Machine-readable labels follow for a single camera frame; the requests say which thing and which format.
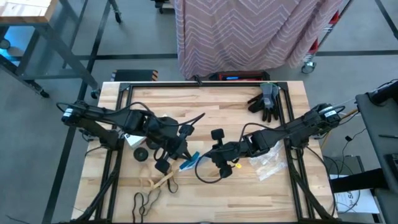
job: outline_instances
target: floor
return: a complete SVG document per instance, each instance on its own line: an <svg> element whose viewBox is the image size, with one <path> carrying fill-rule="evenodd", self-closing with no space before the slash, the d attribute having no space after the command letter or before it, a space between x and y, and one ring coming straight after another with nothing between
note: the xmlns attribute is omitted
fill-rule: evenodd
<svg viewBox="0 0 398 224"><path fill-rule="evenodd" d="M382 2L398 24L398 5L394 0ZM105 0L89 0L73 46L76 55L91 53L105 4ZM160 15L154 8L154 2L149 0L118 0L118 4L124 13L124 22L118 25L113 13L110 14L99 47L100 55L176 53L172 13ZM23 49L26 45L23 37L27 35L22 37L20 34L29 32L19 27L8 35L21 37L16 41ZM398 40L392 35L374 0L360 0L353 3L321 50L398 50ZM37 57L52 54L43 54L43 50L40 52ZM345 103L349 111L355 108L355 95L396 78L397 61L398 55L317 57L315 62L318 66L309 75L300 73L300 68L287 67L272 69L269 73L273 80L303 80L311 106L321 102L334 105ZM52 68L52 65L32 66ZM156 69L161 74L161 80L183 80L178 72L177 59L98 60L93 75L102 83L109 81L113 70L123 68ZM0 74L0 110L3 117L0 119L0 223L15 223L6 215L29 223L40 223L68 129L60 122L62 114L55 103L75 101L81 81L43 80L39 83L51 96L50 99L43 99L3 71ZM88 96L86 100L96 103ZM352 137L363 128L361 117L356 116L339 131L333 131L323 149L324 155L340 156L346 143L344 137ZM53 222L67 221L74 209L85 151L82 149L85 148L86 142L76 134ZM348 145L346 154L361 156L366 170L379 167L366 132ZM359 214L343 215L341 218L371 222L369 216Z"/></svg>

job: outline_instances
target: black glove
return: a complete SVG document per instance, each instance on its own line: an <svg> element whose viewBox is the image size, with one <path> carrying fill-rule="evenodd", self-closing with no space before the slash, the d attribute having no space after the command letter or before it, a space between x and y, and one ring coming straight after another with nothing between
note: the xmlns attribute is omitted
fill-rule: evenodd
<svg viewBox="0 0 398 224"><path fill-rule="evenodd" d="M248 101L249 104L254 102L248 110L252 113L262 110L262 121L271 122L272 115L275 120L278 120L279 110L276 105L276 96L279 94L279 87L265 83L261 85L261 88L262 93Z"/></svg>

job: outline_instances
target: cloth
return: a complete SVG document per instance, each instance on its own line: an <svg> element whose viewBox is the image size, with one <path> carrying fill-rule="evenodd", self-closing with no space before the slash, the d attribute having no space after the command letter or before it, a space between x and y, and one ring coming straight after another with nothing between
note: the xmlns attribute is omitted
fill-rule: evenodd
<svg viewBox="0 0 398 224"><path fill-rule="evenodd" d="M342 0L171 0L187 79L300 65Z"/></svg>

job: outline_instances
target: white paper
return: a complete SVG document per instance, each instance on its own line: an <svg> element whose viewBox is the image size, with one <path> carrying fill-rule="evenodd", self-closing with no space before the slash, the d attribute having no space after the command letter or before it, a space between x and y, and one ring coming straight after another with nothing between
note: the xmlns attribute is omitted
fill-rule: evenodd
<svg viewBox="0 0 398 224"><path fill-rule="evenodd" d="M337 175L331 174L330 179L337 178ZM337 210L339 213L345 213L350 209L355 202L358 200L357 204L348 211L347 213L374 213L378 214L379 209L374 201L373 195L369 189L360 190L361 195L358 200L359 190L335 193Z"/></svg>

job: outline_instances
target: gray floor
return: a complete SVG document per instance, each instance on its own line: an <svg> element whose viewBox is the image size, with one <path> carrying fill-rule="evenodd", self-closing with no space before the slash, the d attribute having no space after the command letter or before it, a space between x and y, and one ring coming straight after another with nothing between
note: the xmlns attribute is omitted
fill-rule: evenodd
<svg viewBox="0 0 398 224"><path fill-rule="evenodd" d="M73 51L89 55L106 1L89 0ZM174 15L160 15L149 0L118 0L124 23L118 25L109 16L99 54L169 54L176 52ZM383 0L394 22L398 24L398 4ZM14 30L29 33L29 30ZM355 1L321 50L397 50L398 40L373 0ZM372 90L397 77L398 55L375 57L317 57L317 69L310 75L299 68L281 67L270 70L273 80L303 80L310 104L339 104L355 95ZM103 60L96 61L93 75L99 82L108 81L115 69L156 69L161 80L183 80L176 59ZM0 223L15 223L9 215L29 223L40 223L58 166L67 127L60 122L58 101L76 99L79 80L46 80L39 82L50 99L42 99L1 71L0 109ZM86 97L88 103L96 103ZM354 101L345 104L355 108ZM346 135L353 136L364 128L360 116L333 131L324 155L340 156ZM78 187L86 142L75 136L67 172L53 222L67 221L72 212ZM365 133L351 142L347 155L360 155L365 169L379 167ZM345 220L370 222L368 216L352 214Z"/></svg>

